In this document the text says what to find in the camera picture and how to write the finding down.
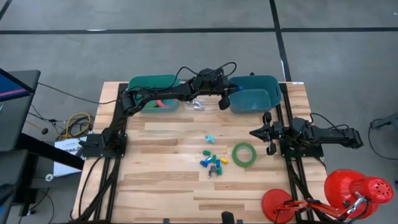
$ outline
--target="green bin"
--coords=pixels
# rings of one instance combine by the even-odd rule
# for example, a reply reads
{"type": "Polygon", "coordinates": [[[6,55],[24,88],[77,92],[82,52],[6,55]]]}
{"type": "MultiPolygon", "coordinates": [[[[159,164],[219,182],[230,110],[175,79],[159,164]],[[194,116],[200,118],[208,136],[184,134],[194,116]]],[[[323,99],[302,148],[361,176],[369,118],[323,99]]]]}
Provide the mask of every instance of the green bin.
{"type": "Polygon", "coordinates": [[[233,113],[266,112],[282,99],[278,80],[270,75],[233,77],[230,82],[242,87],[229,96],[233,113]]]}
{"type": "MultiPolygon", "coordinates": [[[[175,80],[175,75],[145,75],[134,77],[129,82],[129,90],[135,86],[145,86],[149,88],[166,88],[169,87],[175,80]]],[[[177,79],[173,86],[178,86],[180,80],[177,79]]],[[[179,100],[162,100],[162,103],[168,107],[158,107],[156,101],[148,102],[144,109],[141,110],[143,113],[163,113],[175,111],[178,108],[179,100]]]]}

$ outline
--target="black floor stripe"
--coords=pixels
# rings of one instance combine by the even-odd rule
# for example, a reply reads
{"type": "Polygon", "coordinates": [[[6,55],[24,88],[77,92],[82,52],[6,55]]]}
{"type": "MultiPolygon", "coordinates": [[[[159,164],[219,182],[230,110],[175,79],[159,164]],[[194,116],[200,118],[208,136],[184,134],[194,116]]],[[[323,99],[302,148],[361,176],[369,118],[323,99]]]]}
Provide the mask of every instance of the black floor stripe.
{"type": "Polygon", "coordinates": [[[276,40],[278,42],[279,55],[280,55],[280,60],[282,61],[282,68],[284,70],[283,72],[284,72],[285,81],[291,82],[292,77],[290,76],[289,63],[287,62],[284,39],[280,31],[280,24],[279,24],[278,12],[276,10],[275,0],[269,0],[269,4],[271,6],[272,19],[274,20],[276,40]]]}
{"type": "Polygon", "coordinates": [[[282,32],[397,32],[398,27],[281,28],[282,32]]]}
{"type": "Polygon", "coordinates": [[[274,28],[177,28],[177,29],[105,29],[105,30],[0,30],[0,35],[57,35],[57,34],[191,34],[191,33],[256,33],[275,32],[274,28]]]}
{"type": "Polygon", "coordinates": [[[8,7],[10,6],[12,0],[7,0],[6,3],[4,3],[4,6],[2,7],[1,11],[0,11],[0,20],[2,19],[2,17],[4,16],[4,14],[6,13],[8,7]]]}

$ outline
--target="yellow cable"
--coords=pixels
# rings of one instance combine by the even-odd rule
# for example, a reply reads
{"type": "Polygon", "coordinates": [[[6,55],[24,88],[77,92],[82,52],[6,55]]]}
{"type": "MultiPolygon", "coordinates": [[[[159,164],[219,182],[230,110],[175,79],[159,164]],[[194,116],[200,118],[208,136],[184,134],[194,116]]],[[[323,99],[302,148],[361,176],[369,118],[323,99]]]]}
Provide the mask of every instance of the yellow cable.
{"type": "Polygon", "coordinates": [[[87,118],[88,118],[88,124],[87,124],[87,126],[86,126],[82,131],[80,131],[78,134],[75,134],[75,136],[79,136],[79,135],[83,134],[85,131],[87,131],[87,130],[90,128],[91,116],[90,116],[88,113],[84,113],[84,112],[76,113],[76,114],[70,116],[70,118],[69,118],[69,120],[68,120],[66,134],[62,136],[64,139],[73,137],[72,135],[69,135],[69,134],[68,134],[69,124],[70,124],[70,121],[71,121],[74,117],[76,117],[76,116],[78,116],[78,115],[85,115],[85,116],[87,116],[87,118]]]}

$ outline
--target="white paper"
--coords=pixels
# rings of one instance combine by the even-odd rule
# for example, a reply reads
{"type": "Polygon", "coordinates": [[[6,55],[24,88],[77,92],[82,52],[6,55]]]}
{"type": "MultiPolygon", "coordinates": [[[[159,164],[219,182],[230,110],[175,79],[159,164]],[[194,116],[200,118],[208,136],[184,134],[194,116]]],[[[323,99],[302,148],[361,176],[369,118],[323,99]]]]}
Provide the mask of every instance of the white paper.
{"type": "MultiPolygon", "coordinates": [[[[55,142],[54,146],[57,149],[61,149],[64,151],[69,152],[70,154],[75,155],[79,149],[81,148],[81,145],[79,145],[80,141],[86,141],[87,137],[82,137],[79,139],[66,139],[63,141],[57,141],[55,142]]],[[[54,172],[53,175],[54,177],[60,177],[63,175],[68,175],[68,174],[75,174],[77,172],[81,172],[79,169],[75,169],[63,164],[59,164],[58,162],[54,162],[54,172]]]]}

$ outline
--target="floor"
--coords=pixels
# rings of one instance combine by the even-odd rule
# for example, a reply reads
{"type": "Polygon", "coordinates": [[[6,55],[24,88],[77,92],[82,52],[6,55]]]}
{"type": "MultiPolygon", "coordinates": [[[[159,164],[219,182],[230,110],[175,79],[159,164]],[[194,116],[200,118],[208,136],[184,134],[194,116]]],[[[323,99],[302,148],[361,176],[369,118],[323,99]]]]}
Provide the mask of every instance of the floor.
{"type": "MultiPolygon", "coordinates": [[[[328,172],[355,169],[366,175],[398,180],[398,161],[377,157],[367,140],[369,122],[398,111],[398,32],[284,32],[285,28],[398,27],[395,0],[276,0],[287,58],[281,65],[281,39],[274,32],[129,34],[129,29],[193,27],[274,28],[273,0],[0,0],[9,4],[0,20],[0,67],[7,71],[38,69],[40,81],[91,100],[99,100],[104,81],[126,81],[136,75],[174,74],[186,65],[194,70],[215,68],[234,61],[234,75],[250,72],[273,75],[284,81],[305,82],[311,109],[336,124],[359,130],[365,146],[346,149],[324,147],[328,172]],[[119,34],[76,34],[73,30],[115,29],[119,34]],[[11,35],[4,30],[24,30],[11,35]],[[39,35],[41,30],[69,30],[39,35]]],[[[182,78],[191,76],[181,74],[182,78]]],[[[95,115],[96,105],[40,86],[33,104],[46,118],[67,119],[85,111],[95,115]]],[[[34,117],[28,120],[51,128],[34,117]]],[[[316,119],[319,126],[326,126],[316,119]]],[[[24,127],[24,132],[44,141],[24,127]]],[[[373,131],[373,145],[382,155],[398,157],[398,139],[392,127],[373,131]]],[[[52,171],[42,160],[37,176],[52,171]]],[[[34,186],[51,187],[54,222],[67,222],[80,176],[73,175],[34,186]]],[[[373,216],[358,223],[393,223],[398,199],[382,205],[373,216]]],[[[10,224],[17,223],[14,207],[10,224]]],[[[52,207],[45,199],[37,213],[21,223],[47,223],[52,207]]]]}

